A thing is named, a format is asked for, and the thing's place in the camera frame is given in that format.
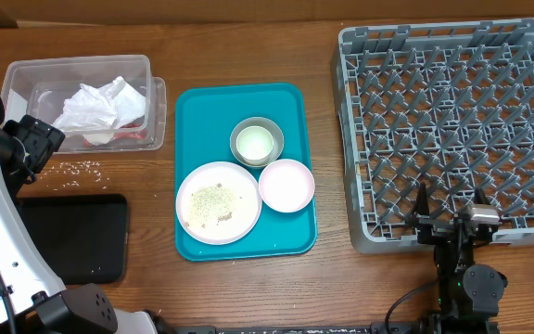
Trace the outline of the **white napkin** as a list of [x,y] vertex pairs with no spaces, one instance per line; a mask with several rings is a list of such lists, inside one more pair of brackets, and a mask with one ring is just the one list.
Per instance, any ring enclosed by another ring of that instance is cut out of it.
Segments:
[[92,146],[109,143],[115,136],[110,130],[131,125],[145,116],[146,97],[137,92],[122,76],[99,88],[80,84],[80,90],[64,100],[62,113],[53,126],[65,134],[93,131],[84,135]]

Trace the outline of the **red snack wrapper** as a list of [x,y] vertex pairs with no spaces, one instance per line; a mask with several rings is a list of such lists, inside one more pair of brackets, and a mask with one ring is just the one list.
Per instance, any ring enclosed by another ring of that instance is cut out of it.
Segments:
[[83,144],[87,148],[124,146],[126,142],[137,143],[146,139],[148,135],[147,129],[135,131],[134,128],[135,125],[131,124],[123,126],[123,129],[130,129],[130,132],[84,135]]

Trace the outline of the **white cup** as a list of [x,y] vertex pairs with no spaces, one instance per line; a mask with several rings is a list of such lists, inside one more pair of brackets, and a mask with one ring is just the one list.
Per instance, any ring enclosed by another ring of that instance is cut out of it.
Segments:
[[269,159],[273,143],[273,136],[266,128],[251,125],[237,135],[235,148],[244,163],[257,166]]

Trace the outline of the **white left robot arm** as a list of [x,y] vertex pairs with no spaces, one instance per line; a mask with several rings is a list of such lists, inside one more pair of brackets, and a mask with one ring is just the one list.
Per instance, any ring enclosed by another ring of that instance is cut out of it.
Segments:
[[65,136],[32,116],[4,116],[0,98],[0,333],[173,333],[160,314],[118,310],[95,284],[67,289],[50,268],[18,212],[17,195]]

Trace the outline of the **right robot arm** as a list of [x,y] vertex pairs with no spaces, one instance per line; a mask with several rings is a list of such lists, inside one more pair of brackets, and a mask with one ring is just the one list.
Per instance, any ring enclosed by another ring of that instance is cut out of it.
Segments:
[[475,249],[487,246],[498,231],[501,217],[484,192],[475,190],[474,202],[450,220],[432,216],[426,186],[418,188],[408,226],[417,242],[434,247],[439,309],[418,321],[419,333],[497,333],[490,320],[508,285],[504,274],[475,261]]

